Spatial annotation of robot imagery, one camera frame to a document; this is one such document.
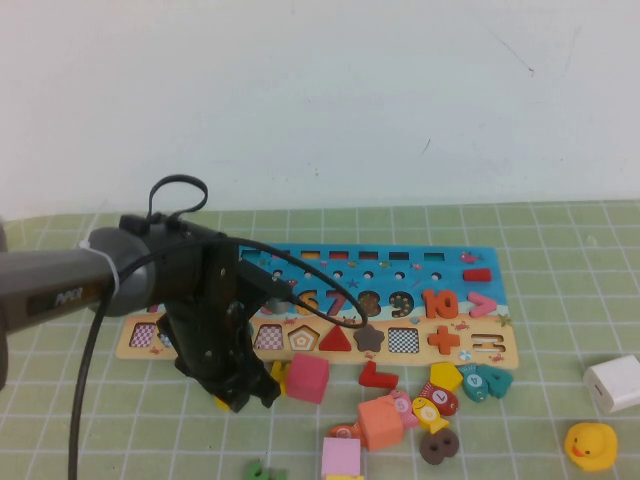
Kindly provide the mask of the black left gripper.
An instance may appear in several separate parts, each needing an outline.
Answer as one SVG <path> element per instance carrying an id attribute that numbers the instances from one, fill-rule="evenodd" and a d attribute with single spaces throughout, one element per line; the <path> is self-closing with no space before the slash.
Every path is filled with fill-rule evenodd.
<path id="1" fill-rule="evenodd" d="M 265 408 L 280 396 L 280 384 L 253 351 L 249 320 L 264 293 L 249 281 L 248 264 L 236 247 L 207 248 L 195 291 L 165 303 L 159 322 L 177 353 L 176 368 L 240 412 L 251 395 Z"/>

